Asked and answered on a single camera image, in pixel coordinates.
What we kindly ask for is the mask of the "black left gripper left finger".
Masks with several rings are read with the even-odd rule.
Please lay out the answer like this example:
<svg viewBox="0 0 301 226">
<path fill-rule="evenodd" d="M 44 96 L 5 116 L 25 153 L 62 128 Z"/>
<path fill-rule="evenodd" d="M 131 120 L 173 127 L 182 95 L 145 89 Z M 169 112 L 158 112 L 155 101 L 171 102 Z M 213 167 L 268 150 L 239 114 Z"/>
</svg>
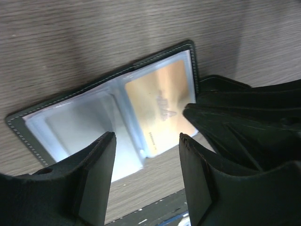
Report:
<svg viewBox="0 0 301 226">
<path fill-rule="evenodd" d="M 106 132 L 83 150 L 33 174 L 1 174 L 1 225 L 104 225 L 115 152 L 116 136 Z"/>
</svg>

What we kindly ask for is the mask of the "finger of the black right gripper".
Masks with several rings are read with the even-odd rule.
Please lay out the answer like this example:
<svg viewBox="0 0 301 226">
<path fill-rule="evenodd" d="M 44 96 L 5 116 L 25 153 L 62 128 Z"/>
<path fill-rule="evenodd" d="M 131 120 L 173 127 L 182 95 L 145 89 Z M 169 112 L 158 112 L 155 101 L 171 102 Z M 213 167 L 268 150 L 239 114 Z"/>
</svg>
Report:
<svg viewBox="0 0 301 226">
<path fill-rule="evenodd" d="M 188 104 L 183 115 L 223 158 L 256 171 L 301 159 L 300 129 L 285 129 L 252 117 L 253 111 Z"/>
<path fill-rule="evenodd" d="M 203 91 L 197 103 L 231 109 L 234 114 L 269 126 L 301 130 L 301 80 L 248 89 Z"/>
</svg>

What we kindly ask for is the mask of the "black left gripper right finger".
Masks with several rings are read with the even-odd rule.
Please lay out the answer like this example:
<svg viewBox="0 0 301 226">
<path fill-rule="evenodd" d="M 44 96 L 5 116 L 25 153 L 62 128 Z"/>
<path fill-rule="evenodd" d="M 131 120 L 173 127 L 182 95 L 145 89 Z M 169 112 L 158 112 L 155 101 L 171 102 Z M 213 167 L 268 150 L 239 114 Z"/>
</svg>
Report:
<svg viewBox="0 0 301 226">
<path fill-rule="evenodd" d="M 301 163 L 266 172 L 233 163 L 180 134 L 179 154 L 193 226 L 298 226 Z"/>
</svg>

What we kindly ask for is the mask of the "gold card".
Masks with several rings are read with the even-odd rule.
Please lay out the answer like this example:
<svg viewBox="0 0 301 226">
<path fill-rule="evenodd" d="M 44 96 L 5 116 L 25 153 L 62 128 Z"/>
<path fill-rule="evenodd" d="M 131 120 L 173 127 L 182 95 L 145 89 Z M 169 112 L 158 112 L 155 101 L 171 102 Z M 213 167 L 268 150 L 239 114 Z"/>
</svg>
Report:
<svg viewBox="0 0 301 226">
<path fill-rule="evenodd" d="M 179 134 L 197 130 L 182 112 L 195 101 L 192 78 L 183 59 L 153 65 L 128 76 L 125 91 L 145 138 L 147 156 L 178 145 Z"/>
</svg>

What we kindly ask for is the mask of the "black leather card holder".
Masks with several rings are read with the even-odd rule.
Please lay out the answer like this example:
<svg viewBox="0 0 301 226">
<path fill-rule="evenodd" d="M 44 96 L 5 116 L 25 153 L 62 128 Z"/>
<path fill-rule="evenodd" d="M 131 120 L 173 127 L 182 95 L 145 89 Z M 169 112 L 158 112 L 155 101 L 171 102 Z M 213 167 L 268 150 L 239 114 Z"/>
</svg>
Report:
<svg viewBox="0 0 301 226">
<path fill-rule="evenodd" d="M 143 168 L 147 145 L 125 91 L 128 76 L 153 65 L 183 59 L 192 78 L 195 101 L 200 78 L 194 42 L 182 41 L 131 62 L 77 89 L 6 118 L 8 127 L 44 166 L 84 149 L 105 132 L 117 138 L 112 181 Z"/>
</svg>

